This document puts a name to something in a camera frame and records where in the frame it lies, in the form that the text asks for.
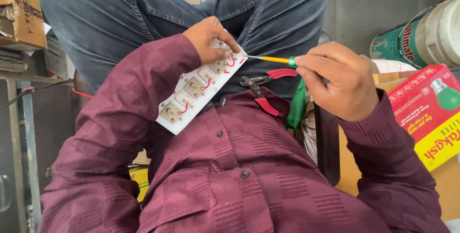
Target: screwdriver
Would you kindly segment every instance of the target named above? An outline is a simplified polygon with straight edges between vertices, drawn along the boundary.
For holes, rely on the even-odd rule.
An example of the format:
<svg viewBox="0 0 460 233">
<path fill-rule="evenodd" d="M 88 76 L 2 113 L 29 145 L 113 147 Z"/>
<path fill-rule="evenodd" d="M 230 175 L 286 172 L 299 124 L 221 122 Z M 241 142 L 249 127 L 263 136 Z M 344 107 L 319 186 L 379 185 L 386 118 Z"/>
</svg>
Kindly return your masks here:
<svg viewBox="0 0 460 233">
<path fill-rule="evenodd" d="M 243 55 L 244 57 L 248 58 L 256 58 L 260 60 L 267 60 L 267 61 L 274 61 L 274 62 L 281 62 L 281 63 L 286 63 L 289 64 L 290 67 L 292 68 L 297 68 L 298 65 L 294 63 L 294 56 L 291 56 L 289 59 L 284 59 L 284 58 L 276 58 L 276 57 L 259 57 L 259 56 L 251 56 L 251 55 Z"/>
</svg>

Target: dark jeans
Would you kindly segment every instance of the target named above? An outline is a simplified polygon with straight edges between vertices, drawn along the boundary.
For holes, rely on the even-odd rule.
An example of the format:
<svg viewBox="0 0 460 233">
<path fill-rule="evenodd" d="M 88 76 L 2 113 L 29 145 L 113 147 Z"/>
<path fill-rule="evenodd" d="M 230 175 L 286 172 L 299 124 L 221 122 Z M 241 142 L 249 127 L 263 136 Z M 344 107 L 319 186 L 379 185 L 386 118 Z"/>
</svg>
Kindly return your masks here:
<svg viewBox="0 0 460 233">
<path fill-rule="evenodd" d="M 44 14 L 64 49 L 94 90 L 112 68 L 142 44 L 182 33 L 208 16 L 216 16 L 250 55 L 288 58 L 318 44 L 328 0 L 40 0 Z M 214 100 L 248 88 L 242 76 L 261 77 L 285 64 L 251 59 Z M 300 76 L 266 84 L 292 99 Z"/>
</svg>

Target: person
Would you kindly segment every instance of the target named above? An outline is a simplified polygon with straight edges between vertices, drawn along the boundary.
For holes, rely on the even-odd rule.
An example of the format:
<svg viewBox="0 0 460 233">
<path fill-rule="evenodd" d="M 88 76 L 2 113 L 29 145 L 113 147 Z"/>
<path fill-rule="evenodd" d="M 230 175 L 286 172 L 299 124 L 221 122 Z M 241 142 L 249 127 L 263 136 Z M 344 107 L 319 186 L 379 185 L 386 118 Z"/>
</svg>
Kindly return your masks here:
<svg viewBox="0 0 460 233">
<path fill-rule="evenodd" d="M 52 166 L 39 232 L 448 232 L 434 179 L 369 64 L 335 42 L 315 47 L 326 3 L 41 0 L 96 94 Z M 297 56 L 301 76 L 262 87 L 273 116 L 239 77 L 286 66 L 247 61 L 216 96 L 225 101 L 172 136 L 158 106 L 182 73 L 228 57 L 215 38 L 234 52 Z M 347 136 L 357 197 L 330 186 L 284 130 L 301 77 Z M 138 145 L 152 158 L 142 210 L 127 172 Z"/>
</svg>

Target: white container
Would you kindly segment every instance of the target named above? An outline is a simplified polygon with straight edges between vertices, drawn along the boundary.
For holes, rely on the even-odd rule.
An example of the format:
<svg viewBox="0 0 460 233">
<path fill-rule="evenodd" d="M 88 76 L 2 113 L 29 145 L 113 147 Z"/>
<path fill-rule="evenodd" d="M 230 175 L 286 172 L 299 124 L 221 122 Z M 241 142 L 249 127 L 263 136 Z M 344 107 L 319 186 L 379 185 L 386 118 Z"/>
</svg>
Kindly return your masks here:
<svg viewBox="0 0 460 233">
<path fill-rule="evenodd" d="M 399 60 L 415 68 L 431 64 L 460 67 L 460 0 L 446 1 L 409 24 L 379 34 L 372 41 L 370 56 Z"/>
</svg>

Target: green cloth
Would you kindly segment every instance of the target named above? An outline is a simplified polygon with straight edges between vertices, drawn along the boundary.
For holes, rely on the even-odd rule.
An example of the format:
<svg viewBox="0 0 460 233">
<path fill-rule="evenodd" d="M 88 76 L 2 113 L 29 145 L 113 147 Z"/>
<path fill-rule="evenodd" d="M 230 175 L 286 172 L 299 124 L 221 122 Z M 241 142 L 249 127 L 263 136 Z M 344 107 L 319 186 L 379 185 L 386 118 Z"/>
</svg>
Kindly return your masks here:
<svg viewBox="0 0 460 233">
<path fill-rule="evenodd" d="M 305 82 L 301 79 L 291 102 L 291 111 L 286 120 L 286 130 L 300 128 L 300 123 L 304 118 L 305 108 L 307 107 L 306 91 Z"/>
</svg>

